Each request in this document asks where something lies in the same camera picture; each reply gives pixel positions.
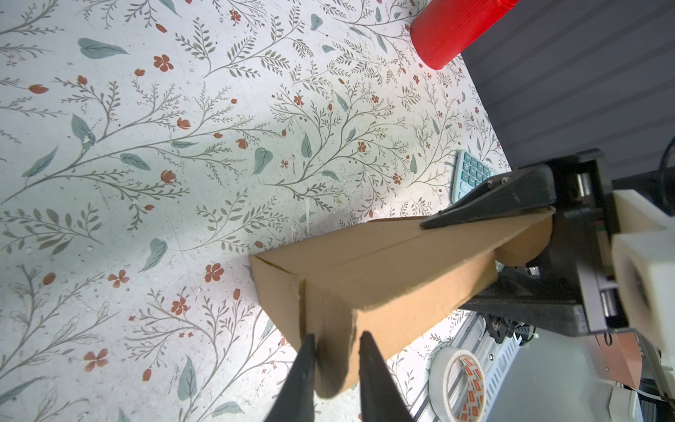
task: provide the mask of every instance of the black cable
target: black cable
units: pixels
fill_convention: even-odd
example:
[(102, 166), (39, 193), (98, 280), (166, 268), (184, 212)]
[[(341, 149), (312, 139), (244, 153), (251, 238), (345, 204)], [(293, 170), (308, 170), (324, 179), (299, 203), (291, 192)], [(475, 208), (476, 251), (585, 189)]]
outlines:
[(675, 137), (670, 140), (670, 143), (664, 150), (661, 156), (661, 163), (659, 164), (659, 195), (661, 196), (661, 204), (667, 214), (673, 214), (673, 207), (668, 201), (668, 193), (666, 192), (666, 169), (668, 168), (668, 162), (670, 161), (670, 156), (673, 154), (673, 150), (675, 150)]

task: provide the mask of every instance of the red cylinder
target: red cylinder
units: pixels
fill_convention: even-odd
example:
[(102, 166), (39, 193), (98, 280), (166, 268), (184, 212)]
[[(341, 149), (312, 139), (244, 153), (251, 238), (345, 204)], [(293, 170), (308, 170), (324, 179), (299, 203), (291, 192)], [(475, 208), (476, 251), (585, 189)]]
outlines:
[(431, 0), (412, 22), (412, 44), (430, 68), (442, 69), (516, 3), (518, 0)]

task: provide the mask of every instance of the floral pattern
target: floral pattern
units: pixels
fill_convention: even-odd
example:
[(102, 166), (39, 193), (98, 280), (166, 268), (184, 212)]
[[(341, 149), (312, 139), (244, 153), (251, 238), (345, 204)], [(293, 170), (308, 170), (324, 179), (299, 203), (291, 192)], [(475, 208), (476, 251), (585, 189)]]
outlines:
[[(262, 420), (295, 352), (247, 255), (431, 214), (460, 149), (508, 169), (462, 58), (414, 53), (424, 1), (268, 3), (1, 6), (2, 415)], [(464, 317), (388, 361), (406, 404)]]

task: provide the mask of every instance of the teal calculator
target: teal calculator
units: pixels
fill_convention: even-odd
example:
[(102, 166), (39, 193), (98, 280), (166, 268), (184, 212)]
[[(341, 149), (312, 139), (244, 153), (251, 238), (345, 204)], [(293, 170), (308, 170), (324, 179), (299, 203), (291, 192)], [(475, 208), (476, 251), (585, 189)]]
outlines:
[(462, 149), (455, 163), (455, 178), (450, 200), (452, 203), (459, 201), (473, 188), (483, 183), (483, 180), (496, 174), (492, 167), (471, 155), (466, 149)]

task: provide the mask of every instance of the roll of tape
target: roll of tape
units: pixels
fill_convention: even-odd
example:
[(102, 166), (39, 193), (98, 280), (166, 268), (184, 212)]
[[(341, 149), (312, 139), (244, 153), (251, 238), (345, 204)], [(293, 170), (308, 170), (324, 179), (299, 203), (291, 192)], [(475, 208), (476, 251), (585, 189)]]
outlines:
[[(448, 393), (456, 380), (466, 375), (466, 400), (456, 414)], [(445, 347), (436, 353), (429, 372), (429, 398), (443, 422), (479, 422), (483, 417), (485, 380), (483, 368), (468, 350)]]

